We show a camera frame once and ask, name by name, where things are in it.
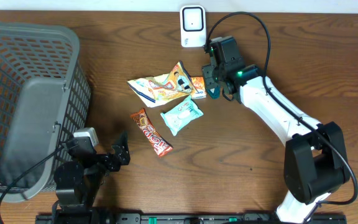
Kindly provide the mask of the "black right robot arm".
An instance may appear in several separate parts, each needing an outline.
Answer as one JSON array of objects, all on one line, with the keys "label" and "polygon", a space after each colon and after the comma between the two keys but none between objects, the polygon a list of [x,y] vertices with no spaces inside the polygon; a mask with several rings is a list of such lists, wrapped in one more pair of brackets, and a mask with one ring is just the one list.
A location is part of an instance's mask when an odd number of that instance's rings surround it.
[{"label": "black right robot arm", "polygon": [[232,36],[208,41],[210,64],[202,72],[208,95],[252,110],[285,146],[288,193],[276,209],[285,223],[311,220],[318,205],[351,178],[341,128],[320,123],[298,109],[256,65],[246,65]]}]

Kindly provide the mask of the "blue mouthwash bottle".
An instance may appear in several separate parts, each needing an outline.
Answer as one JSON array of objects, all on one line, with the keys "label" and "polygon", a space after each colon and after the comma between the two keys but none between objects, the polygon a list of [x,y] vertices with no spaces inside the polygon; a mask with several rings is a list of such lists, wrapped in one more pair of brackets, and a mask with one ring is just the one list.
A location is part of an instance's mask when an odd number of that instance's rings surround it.
[{"label": "blue mouthwash bottle", "polygon": [[218,99],[220,96],[220,86],[206,89],[206,92],[212,99]]}]

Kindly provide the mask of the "red brown candy bar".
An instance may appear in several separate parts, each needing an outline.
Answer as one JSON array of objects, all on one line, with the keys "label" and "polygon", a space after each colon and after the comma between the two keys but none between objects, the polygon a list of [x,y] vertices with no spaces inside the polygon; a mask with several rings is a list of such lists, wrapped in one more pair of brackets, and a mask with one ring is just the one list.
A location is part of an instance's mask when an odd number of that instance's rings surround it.
[{"label": "red brown candy bar", "polygon": [[137,126],[143,132],[153,147],[153,150],[159,157],[163,157],[173,150],[173,147],[156,131],[144,108],[136,113],[131,114],[130,117],[135,121]]}]

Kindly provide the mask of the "orange white small box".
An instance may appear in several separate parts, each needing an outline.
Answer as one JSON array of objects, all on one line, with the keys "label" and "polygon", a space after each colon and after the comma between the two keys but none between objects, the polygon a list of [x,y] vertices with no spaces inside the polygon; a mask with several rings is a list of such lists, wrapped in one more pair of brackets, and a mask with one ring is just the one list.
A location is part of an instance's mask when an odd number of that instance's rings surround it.
[{"label": "orange white small box", "polygon": [[203,77],[192,77],[192,84],[195,87],[195,90],[191,93],[191,98],[193,100],[206,98],[206,90],[204,85]]}]

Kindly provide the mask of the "light blue wet wipes pack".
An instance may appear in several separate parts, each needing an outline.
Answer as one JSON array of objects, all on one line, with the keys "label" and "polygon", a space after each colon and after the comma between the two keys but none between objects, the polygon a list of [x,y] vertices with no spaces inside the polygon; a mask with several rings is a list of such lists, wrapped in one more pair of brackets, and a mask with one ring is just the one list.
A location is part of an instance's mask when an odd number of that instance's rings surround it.
[{"label": "light blue wet wipes pack", "polygon": [[169,128],[173,136],[189,124],[194,119],[203,115],[197,104],[187,96],[181,103],[176,105],[170,111],[160,114],[166,126]]}]

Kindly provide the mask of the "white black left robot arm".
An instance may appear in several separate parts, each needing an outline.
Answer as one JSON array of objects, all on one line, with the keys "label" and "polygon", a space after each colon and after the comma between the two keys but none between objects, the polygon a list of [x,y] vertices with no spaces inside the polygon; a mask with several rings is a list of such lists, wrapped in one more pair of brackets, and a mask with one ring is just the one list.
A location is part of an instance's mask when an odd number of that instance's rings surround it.
[{"label": "white black left robot arm", "polygon": [[93,206],[103,179],[120,171],[131,157],[124,131],[112,144],[113,152],[98,154],[99,144],[93,128],[79,129],[66,143],[71,161],[60,165],[54,173],[58,202],[52,208],[52,223],[114,223],[107,208]]}]

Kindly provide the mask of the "yellow red snack bag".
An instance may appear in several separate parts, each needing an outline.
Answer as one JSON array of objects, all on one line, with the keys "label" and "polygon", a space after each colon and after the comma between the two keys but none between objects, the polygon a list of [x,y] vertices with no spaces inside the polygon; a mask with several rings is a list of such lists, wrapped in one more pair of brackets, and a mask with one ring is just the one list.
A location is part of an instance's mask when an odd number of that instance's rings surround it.
[{"label": "yellow red snack bag", "polygon": [[149,108],[165,105],[183,96],[191,96],[195,90],[182,61],[169,73],[129,80],[127,84]]}]

